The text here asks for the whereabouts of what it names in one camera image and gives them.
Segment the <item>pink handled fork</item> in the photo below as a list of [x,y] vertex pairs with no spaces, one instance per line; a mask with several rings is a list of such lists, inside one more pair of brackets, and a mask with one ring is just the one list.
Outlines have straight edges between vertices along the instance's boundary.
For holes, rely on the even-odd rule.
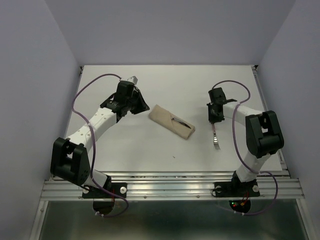
[[211,128],[212,128],[212,133],[213,133],[213,146],[216,150],[220,150],[220,145],[219,145],[219,140],[218,140],[218,136],[217,136],[217,131],[216,131],[216,127],[215,124],[212,123],[211,124]]

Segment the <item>beige cloth napkin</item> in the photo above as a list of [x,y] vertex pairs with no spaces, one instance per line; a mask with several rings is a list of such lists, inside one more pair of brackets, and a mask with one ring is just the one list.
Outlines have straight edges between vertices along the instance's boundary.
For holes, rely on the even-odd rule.
[[[148,117],[154,121],[155,123],[161,125],[162,127],[168,129],[169,131],[173,132],[174,134],[178,135],[179,137],[188,140],[189,137],[195,132],[196,127],[191,123],[177,117],[170,111],[162,108],[159,105],[155,105],[152,111],[148,114]],[[172,121],[172,117],[177,117],[183,121],[185,121],[188,125],[192,127],[189,129],[175,121]]]

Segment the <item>pink handled knife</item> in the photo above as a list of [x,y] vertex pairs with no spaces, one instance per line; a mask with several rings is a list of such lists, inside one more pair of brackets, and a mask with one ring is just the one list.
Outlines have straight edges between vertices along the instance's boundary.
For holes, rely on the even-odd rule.
[[189,124],[187,124],[185,121],[183,121],[182,119],[180,119],[178,117],[172,117],[171,120],[182,125],[182,126],[185,126],[186,128],[192,129],[192,127]]

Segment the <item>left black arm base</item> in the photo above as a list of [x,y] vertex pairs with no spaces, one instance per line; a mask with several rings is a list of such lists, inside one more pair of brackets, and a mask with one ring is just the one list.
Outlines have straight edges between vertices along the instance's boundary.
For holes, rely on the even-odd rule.
[[101,190],[89,176],[82,188],[83,199],[115,199],[127,197],[127,183],[126,182],[112,182],[110,176],[100,177],[95,181],[104,190]]

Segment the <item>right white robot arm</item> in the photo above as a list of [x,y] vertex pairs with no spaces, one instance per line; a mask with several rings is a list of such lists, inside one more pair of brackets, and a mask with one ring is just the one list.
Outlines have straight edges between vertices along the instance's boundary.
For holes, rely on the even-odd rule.
[[235,99],[227,99],[221,87],[208,92],[210,103],[208,121],[214,125],[230,118],[232,134],[235,123],[245,127],[247,154],[240,167],[235,171],[237,179],[230,182],[231,192],[242,195],[248,190],[248,182],[256,179],[267,159],[284,146],[284,137],[278,117],[272,110],[260,111],[240,104]]

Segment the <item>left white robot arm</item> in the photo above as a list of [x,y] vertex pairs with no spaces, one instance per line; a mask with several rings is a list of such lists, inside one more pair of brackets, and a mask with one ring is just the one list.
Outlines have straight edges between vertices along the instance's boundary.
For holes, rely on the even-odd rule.
[[121,79],[116,92],[100,105],[85,125],[67,138],[59,137],[54,141],[51,174],[77,186],[94,187],[100,197],[111,193],[111,177],[94,169],[88,153],[96,149],[97,140],[127,113],[136,115],[150,109],[137,82],[135,76]]

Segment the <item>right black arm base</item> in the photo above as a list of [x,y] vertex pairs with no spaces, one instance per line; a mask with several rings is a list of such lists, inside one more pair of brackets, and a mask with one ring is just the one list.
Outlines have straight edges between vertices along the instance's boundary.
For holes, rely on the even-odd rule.
[[216,181],[211,195],[216,198],[259,197],[260,191],[257,180],[241,182],[236,171],[230,181]]

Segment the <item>aluminium front rail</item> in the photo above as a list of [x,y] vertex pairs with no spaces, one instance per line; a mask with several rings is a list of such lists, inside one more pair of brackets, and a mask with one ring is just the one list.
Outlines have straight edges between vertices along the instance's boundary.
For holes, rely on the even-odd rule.
[[[231,171],[196,171],[196,172],[110,172],[115,183],[127,183],[128,201],[189,201],[214,200],[211,191],[214,182],[230,181]],[[303,225],[310,240],[312,233],[311,219],[306,205],[305,195],[298,179],[291,178],[286,168],[273,173],[278,182],[278,199],[296,201]],[[40,202],[32,226],[30,239],[40,238],[48,203],[50,201],[82,201],[83,190],[59,177],[45,181]]]

